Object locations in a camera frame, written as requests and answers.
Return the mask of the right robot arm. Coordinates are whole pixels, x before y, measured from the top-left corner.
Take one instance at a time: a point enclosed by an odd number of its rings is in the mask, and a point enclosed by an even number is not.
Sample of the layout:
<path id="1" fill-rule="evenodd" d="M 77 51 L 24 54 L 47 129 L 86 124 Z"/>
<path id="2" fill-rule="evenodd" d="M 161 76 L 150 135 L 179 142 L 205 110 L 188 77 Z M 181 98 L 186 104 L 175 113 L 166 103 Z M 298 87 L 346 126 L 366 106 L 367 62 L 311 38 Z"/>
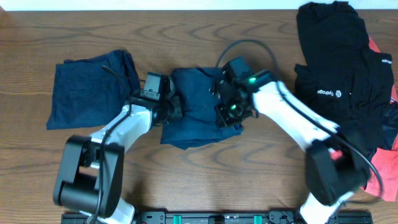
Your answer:
<path id="1" fill-rule="evenodd" d="M 295 223 L 328 223 L 370 177 L 370 163 L 353 130 L 316 114 L 273 73 L 254 72 L 242 57 L 215 71 L 212 91 L 220 99 L 216 124 L 235 126 L 263 114 L 283 129 L 305 153 L 310 191 Z"/>

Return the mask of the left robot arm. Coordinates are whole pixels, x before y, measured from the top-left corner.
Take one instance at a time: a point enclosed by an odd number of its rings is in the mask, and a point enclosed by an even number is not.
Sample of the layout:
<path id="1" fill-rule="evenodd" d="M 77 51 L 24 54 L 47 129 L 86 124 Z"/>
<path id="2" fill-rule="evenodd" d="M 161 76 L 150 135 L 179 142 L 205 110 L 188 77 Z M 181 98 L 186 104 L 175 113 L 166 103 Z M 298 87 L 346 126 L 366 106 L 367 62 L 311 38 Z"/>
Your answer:
<path id="1" fill-rule="evenodd" d="M 121 196 L 125 153 L 156 124 L 182 116 L 175 80 L 150 72 L 106 126 L 69 137 L 53 192 L 54 203 L 71 211 L 62 223 L 134 223 L 136 209 Z"/>

